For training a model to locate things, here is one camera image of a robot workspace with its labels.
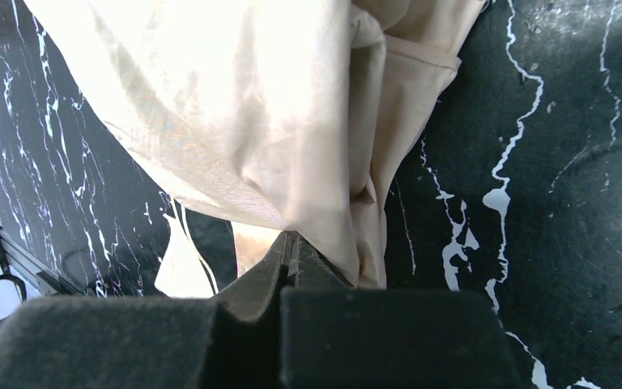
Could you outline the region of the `beige folding umbrella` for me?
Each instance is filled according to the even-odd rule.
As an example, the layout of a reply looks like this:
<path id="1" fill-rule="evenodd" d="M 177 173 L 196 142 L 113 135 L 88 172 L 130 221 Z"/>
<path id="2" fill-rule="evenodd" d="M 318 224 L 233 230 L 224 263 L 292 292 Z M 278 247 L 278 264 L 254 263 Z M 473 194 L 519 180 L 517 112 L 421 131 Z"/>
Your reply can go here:
<path id="1" fill-rule="evenodd" d="M 296 231 L 387 283 L 390 184 L 482 1 L 29 1 L 95 115 L 239 272 Z"/>

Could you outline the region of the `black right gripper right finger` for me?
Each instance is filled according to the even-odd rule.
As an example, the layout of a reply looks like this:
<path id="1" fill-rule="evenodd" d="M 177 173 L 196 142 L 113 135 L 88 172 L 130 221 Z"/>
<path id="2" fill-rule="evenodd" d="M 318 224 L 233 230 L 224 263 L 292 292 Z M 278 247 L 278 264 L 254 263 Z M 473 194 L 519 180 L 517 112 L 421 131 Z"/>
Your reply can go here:
<path id="1" fill-rule="evenodd" d="M 487 301 L 441 289 L 353 289 L 305 239 L 280 294 L 282 388 L 519 388 Z"/>

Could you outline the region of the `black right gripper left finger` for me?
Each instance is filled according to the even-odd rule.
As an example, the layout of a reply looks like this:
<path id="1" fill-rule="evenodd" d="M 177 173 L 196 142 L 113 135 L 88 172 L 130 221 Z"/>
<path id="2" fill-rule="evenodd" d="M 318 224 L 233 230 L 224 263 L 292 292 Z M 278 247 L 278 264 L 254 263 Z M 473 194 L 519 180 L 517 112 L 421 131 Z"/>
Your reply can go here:
<path id="1" fill-rule="evenodd" d="M 40 297 L 0 327 L 0 388 L 274 388 L 290 236 L 210 298 Z"/>

